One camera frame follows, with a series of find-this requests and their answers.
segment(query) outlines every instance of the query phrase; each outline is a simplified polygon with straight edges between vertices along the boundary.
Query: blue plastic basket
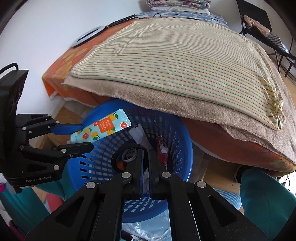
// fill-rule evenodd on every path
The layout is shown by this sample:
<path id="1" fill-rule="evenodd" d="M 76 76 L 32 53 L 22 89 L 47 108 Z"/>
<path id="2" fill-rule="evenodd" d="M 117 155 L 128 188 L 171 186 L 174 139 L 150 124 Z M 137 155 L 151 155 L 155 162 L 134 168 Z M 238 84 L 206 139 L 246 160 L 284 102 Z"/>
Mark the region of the blue plastic basket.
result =
<path id="1" fill-rule="evenodd" d="M 113 153 L 122 145 L 135 143 L 129 129 L 141 124 L 150 144 L 156 146 L 156 137 L 162 135 L 168 145 L 168 170 L 171 168 L 184 181 L 188 181 L 192 168 L 192 144 L 187 128 L 175 115 L 143 109 L 120 99 L 111 99 L 90 112 L 81 123 L 88 126 L 106 115 L 123 109 L 132 126 L 94 142 L 94 150 L 87 157 L 68 161 L 68 171 L 75 191 L 89 181 L 103 183 L 118 173 L 111 167 Z M 141 222 L 157 216 L 168 208 L 166 200 L 152 200 L 143 194 L 140 200 L 127 200 L 124 204 L 123 222 Z"/>

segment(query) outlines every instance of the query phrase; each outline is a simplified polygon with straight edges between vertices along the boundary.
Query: metal pivot bolt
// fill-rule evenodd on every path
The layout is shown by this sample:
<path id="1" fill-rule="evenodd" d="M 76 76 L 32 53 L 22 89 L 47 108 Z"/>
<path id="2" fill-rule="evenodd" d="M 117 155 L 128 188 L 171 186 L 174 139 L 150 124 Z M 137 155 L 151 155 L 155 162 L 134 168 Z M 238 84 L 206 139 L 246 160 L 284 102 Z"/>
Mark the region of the metal pivot bolt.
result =
<path id="1" fill-rule="evenodd" d="M 94 188 L 96 186 L 96 184 L 94 182 L 89 182 L 86 184 L 87 188 Z"/>
<path id="2" fill-rule="evenodd" d="M 170 177 L 170 173 L 169 173 L 169 172 L 163 172 L 163 173 L 161 174 L 161 176 L 162 176 L 162 177 L 165 177 L 165 178 L 168 178 L 168 177 Z"/>
<path id="3" fill-rule="evenodd" d="M 199 188 L 205 188 L 206 187 L 206 183 L 204 181 L 198 181 L 196 183 L 196 185 L 199 187 Z"/>
<path id="4" fill-rule="evenodd" d="M 121 176 L 123 178 L 129 178 L 131 176 L 131 174 L 129 172 L 124 172 L 123 174 L 121 174 Z"/>

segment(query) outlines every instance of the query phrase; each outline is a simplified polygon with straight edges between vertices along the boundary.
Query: brown fleece blanket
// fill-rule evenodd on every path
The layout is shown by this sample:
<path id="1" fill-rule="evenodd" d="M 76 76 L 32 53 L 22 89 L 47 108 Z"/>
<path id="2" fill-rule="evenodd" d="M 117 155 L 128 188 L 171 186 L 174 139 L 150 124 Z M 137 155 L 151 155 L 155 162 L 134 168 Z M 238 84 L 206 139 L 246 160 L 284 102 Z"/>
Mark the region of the brown fleece blanket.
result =
<path id="1" fill-rule="evenodd" d="M 269 61 L 285 101 L 283 113 L 286 116 L 287 121 L 280 131 L 273 130 L 241 112 L 215 103 L 146 87 L 110 80 L 80 79 L 71 75 L 68 75 L 65 78 L 64 84 L 95 93 L 99 96 L 119 98 L 143 108 L 163 111 L 194 120 L 220 124 L 220 126 L 233 138 L 257 143 L 266 149 L 289 159 L 295 164 L 295 107 L 275 65 L 265 51 L 263 49 L 261 50 Z"/>

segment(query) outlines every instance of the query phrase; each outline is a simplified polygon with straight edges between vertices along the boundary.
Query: black shoe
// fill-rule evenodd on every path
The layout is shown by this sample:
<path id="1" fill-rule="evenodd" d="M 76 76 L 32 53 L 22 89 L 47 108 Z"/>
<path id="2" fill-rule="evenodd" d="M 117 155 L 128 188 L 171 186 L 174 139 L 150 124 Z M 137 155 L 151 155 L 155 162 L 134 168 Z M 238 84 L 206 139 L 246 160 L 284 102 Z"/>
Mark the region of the black shoe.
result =
<path id="1" fill-rule="evenodd" d="M 244 171 L 251 169 L 251 166 L 246 166 L 246 165 L 239 165 L 238 168 L 234 172 L 234 179 L 237 183 L 242 182 L 242 174 Z"/>

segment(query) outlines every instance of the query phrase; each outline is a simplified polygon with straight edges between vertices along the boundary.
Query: beige blanket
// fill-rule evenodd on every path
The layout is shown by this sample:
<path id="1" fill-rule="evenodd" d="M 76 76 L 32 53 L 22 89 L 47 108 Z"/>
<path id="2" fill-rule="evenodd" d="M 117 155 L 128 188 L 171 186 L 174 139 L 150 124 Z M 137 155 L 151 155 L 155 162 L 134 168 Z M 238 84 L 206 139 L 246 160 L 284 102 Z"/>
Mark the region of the beige blanket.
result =
<path id="1" fill-rule="evenodd" d="M 98 45 L 71 74 L 213 102 L 275 130 L 285 122 L 284 100 L 259 45 L 212 23 L 135 21 Z"/>
<path id="2" fill-rule="evenodd" d="M 146 87 L 126 83 L 118 84 L 117 82 L 108 80 L 82 80 L 71 75 L 65 78 L 64 84 L 95 93 L 99 96 L 119 98 L 143 108 L 220 124 L 233 138 L 257 143 L 296 163 L 295 107 L 275 65 L 267 56 L 264 49 L 261 48 L 261 51 L 270 64 L 283 99 L 285 100 L 283 113 L 286 117 L 286 123 L 280 131 L 272 130 L 250 116 L 221 105 Z"/>

